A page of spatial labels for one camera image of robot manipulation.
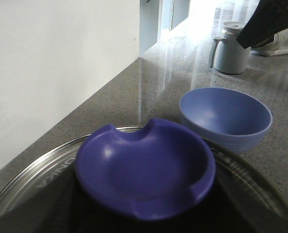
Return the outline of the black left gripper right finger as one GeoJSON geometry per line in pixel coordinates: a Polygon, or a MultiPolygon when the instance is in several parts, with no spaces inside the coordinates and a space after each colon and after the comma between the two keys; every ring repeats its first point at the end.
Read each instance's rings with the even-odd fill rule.
{"type": "Polygon", "coordinates": [[[288,206],[249,170],[217,169],[212,191],[182,217],[184,233],[288,233],[288,206]]]}

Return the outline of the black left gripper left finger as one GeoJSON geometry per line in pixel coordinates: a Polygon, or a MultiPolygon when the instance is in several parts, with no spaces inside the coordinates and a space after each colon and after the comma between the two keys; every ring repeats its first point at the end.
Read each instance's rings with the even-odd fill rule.
{"type": "Polygon", "coordinates": [[[73,165],[52,181],[19,180],[0,195],[0,233],[78,233],[90,206],[73,165]]]}

